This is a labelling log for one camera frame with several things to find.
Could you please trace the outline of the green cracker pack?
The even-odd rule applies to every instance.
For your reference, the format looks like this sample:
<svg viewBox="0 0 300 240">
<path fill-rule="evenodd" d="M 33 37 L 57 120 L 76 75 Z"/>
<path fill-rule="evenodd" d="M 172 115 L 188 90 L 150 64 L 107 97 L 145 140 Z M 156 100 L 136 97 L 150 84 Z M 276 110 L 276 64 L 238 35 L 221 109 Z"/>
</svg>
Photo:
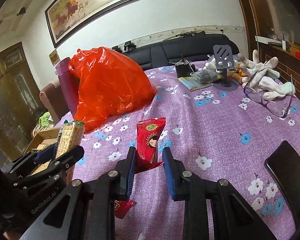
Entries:
<svg viewBox="0 0 300 240">
<path fill-rule="evenodd" d="M 55 142 L 55 157 L 60 157 L 63 153 L 81 143 L 85 130 L 84 123 L 81 121 L 65 122 L 59 130 L 57 141 Z"/>
</svg>

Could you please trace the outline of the red snack packet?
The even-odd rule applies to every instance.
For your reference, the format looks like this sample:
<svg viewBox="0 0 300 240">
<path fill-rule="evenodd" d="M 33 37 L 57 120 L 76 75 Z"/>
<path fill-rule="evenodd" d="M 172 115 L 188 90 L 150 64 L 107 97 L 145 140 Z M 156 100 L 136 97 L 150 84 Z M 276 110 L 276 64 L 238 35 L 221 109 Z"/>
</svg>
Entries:
<svg viewBox="0 0 300 240">
<path fill-rule="evenodd" d="M 128 211 L 135 205 L 136 202 L 131 199 L 128 201 L 116 200 L 114 202 L 115 217 L 123 219 Z"/>
</svg>

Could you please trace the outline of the red candy bar packet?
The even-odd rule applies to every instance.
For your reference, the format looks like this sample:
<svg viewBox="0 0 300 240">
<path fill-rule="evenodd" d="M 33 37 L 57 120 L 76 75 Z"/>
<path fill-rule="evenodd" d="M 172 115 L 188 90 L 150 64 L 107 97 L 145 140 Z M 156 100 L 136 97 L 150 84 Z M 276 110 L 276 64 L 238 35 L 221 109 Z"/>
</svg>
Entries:
<svg viewBox="0 0 300 240">
<path fill-rule="evenodd" d="M 163 162 L 158 162 L 158 140 L 165 125 L 165 117 L 142 120 L 137 123 L 136 173 L 145 172 L 163 164 Z"/>
</svg>

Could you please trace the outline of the cardboard tray box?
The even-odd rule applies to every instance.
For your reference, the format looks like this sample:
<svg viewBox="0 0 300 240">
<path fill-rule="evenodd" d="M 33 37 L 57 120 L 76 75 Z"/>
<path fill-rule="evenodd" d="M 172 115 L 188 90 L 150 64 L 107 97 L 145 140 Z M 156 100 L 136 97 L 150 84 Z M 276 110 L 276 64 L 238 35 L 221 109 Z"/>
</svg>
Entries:
<svg viewBox="0 0 300 240">
<path fill-rule="evenodd" d="M 32 149 L 37 150 L 39 147 L 41 150 L 46 149 L 48 146 L 54 144 L 57 141 L 57 137 L 59 134 L 59 130 L 61 128 L 52 128 L 48 129 L 45 131 L 38 132 L 32 139 L 32 141 L 29 143 L 27 148 L 25 149 L 24 153 L 30 152 Z M 49 165 L 50 161 L 44 163 L 44 164 L 39 164 L 31 173 L 30 175 L 36 174 L 40 171 L 43 171 L 44 168 L 47 168 Z M 70 184 L 72 177 L 74 173 L 74 166 L 69 168 L 66 172 L 66 185 Z"/>
</svg>

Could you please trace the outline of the green cloth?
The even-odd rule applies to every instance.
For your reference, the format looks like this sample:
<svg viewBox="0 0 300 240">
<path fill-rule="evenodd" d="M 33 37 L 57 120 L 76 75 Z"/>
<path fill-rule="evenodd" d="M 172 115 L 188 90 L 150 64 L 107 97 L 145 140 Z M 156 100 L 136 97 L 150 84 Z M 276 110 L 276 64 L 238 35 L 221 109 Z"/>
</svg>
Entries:
<svg viewBox="0 0 300 240">
<path fill-rule="evenodd" d="M 50 112 L 45 112 L 40 118 L 39 118 L 39 124 L 41 127 L 49 127 L 51 125 L 51 114 Z"/>
</svg>

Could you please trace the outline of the wooden glass door cabinet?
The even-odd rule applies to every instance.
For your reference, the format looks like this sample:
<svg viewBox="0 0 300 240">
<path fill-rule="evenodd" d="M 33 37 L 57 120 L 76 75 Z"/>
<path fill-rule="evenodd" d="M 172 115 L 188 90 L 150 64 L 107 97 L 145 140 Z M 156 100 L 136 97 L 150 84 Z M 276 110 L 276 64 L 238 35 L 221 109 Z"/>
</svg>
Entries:
<svg viewBox="0 0 300 240">
<path fill-rule="evenodd" d="M 25 152 L 45 111 L 22 43 L 0 52 L 0 166 Z"/>
</svg>

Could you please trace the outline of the purple thermos bottle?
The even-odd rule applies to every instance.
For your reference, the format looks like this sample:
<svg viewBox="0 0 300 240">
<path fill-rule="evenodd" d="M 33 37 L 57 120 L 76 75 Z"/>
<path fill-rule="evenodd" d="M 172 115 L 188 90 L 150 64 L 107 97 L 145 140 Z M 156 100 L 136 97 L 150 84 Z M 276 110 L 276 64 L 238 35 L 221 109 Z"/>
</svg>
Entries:
<svg viewBox="0 0 300 240">
<path fill-rule="evenodd" d="M 66 104 L 75 116 L 78 105 L 79 80 L 69 69 L 70 58 L 66 57 L 56 65 L 56 73 L 61 85 L 61 89 L 66 100 Z"/>
</svg>

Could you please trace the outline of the purple floral tablecloth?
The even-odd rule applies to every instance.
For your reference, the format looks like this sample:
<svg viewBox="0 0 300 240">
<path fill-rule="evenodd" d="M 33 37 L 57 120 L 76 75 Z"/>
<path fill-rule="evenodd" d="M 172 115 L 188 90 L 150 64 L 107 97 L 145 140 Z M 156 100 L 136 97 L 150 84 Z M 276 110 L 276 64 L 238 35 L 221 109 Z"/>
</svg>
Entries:
<svg viewBox="0 0 300 240">
<path fill-rule="evenodd" d="M 203 179 L 227 179 L 277 239 L 289 239 L 295 230 L 293 218 L 264 161 L 284 140 L 300 154 L 300 101 L 293 99 L 288 116 L 280 119 L 241 88 L 191 92 L 172 67 L 150 69 L 146 75 L 157 89 L 152 103 L 112 117 L 84 135 L 84 157 L 76 163 L 73 177 L 92 181 L 112 170 L 136 145 L 137 123 L 165 117 L 158 150 L 169 147 L 175 159 Z"/>
</svg>

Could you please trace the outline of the red plastic bag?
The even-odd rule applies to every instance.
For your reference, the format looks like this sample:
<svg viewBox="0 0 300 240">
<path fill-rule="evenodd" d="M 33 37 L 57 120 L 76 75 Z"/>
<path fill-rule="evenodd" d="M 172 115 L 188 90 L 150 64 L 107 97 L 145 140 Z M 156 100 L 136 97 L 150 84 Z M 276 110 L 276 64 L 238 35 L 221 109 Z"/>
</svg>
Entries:
<svg viewBox="0 0 300 240">
<path fill-rule="evenodd" d="M 109 117 L 141 109 L 155 96 L 141 66 L 110 48 L 78 49 L 68 68 L 79 79 L 74 120 L 83 122 L 87 133 Z"/>
</svg>

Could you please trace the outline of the eyeglasses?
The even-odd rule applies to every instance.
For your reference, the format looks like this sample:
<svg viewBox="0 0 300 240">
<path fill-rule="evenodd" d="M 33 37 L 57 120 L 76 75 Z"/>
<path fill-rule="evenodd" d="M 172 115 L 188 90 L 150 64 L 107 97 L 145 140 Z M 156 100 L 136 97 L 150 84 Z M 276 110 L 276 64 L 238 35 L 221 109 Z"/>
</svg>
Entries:
<svg viewBox="0 0 300 240">
<path fill-rule="evenodd" d="M 271 77 L 263 76 L 257 84 L 252 86 L 255 76 L 258 74 L 255 73 L 246 84 L 243 84 L 245 96 L 266 108 L 271 114 L 285 119 L 295 94 L 292 81 L 279 84 Z"/>
</svg>

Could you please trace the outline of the booklet on table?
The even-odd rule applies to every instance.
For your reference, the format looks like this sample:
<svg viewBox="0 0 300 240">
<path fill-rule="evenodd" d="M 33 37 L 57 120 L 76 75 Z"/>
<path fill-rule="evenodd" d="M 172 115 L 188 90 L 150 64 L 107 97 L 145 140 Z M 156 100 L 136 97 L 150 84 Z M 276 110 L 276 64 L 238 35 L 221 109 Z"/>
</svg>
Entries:
<svg viewBox="0 0 300 240">
<path fill-rule="evenodd" d="M 191 92 L 212 86 L 212 83 L 199 83 L 191 76 L 179 77 L 178 80 Z"/>
</svg>

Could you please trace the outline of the white gloves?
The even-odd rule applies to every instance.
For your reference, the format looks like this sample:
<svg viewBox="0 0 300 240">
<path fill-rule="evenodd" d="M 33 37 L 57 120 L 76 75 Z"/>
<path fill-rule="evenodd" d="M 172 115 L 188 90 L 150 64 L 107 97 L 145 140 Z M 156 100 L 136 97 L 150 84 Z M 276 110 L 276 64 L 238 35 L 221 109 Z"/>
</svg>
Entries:
<svg viewBox="0 0 300 240">
<path fill-rule="evenodd" d="M 272 57 L 269 61 L 262 63 L 259 60 L 259 53 L 257 50 L 253 51 L 253 59 L 250 60 L 246 58 L 243 54 L 239 53 L 236 55 L 239 59 L 240 70 L 245 74 L 242 78 L 242 87 L 243 84 L 246 84 L 250 77 L 255 73 L 259 73 L 255 76 L 254 82 L 251 84 L 254 86 L 257 84 L 263 76 L 271 77 L 273 80 L 277 80 L 280 77 L 280 73 L 274 68 L 277 66 L 279 59 L 277 57 Z"/>
</svg>

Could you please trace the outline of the grey phone stand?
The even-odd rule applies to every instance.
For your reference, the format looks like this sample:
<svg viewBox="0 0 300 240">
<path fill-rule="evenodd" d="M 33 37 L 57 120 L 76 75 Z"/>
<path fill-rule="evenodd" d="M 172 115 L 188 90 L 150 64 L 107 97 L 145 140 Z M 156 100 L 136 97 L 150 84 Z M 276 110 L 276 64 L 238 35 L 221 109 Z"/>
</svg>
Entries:
<svg viewBox="0 0 300 240">
<path fill-rule="evenodd" d="M 215 56 L 216 70 L 221 71 L 222 78 L 213 83 L 218 90 L 232 92 L 238 85 L 228 78 L 228 70 L 235 70 L 232 49 L 229 45 L 214 45 L 213 54 Z"/>
</svg>

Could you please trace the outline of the wooden side cabinet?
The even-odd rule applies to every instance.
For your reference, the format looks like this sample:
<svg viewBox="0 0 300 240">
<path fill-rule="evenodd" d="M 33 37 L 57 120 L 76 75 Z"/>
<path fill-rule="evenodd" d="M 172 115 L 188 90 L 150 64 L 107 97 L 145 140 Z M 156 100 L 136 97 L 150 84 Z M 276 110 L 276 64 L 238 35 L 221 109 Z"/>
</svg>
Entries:
<svg viewBox="0 0 300 240">
<path fill-rule="evenodd" d="M 259 43 L 259 54 L 262 62 L 277 57 L 279 62 L 275 67 L 280 73 L 279 80 L 286 82 L 292 76 L 293 84 L 296 88 L 296 97 L 300 100 L 300 59 L 289 55 L 287 51 L 279 47 L 270 46 L 264 43 Z"/>
</svg>

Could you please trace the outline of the black sofa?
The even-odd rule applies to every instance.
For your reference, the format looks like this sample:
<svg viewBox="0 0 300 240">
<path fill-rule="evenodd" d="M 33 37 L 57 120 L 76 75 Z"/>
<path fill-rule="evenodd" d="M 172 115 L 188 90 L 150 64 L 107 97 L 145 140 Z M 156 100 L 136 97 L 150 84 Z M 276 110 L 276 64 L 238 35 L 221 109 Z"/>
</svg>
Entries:
<svg viewBox="0 0 300 240">
<path fill-rule="evenodd" d="M 238 54 L 238 46 L 223 34 L 198 33 L 185 35 L 171 40 L 161 41 L 146 46 L 137 47 L 128 42 L 125 51 L 118 46 L 112 49 L 123 53 L 137 62 L 143 70 L 171 66 L 182 58 L 190 61 L 206 61 L 213 55 L 213 46 L 229 45 L 233 54 Z"/>
</svg>

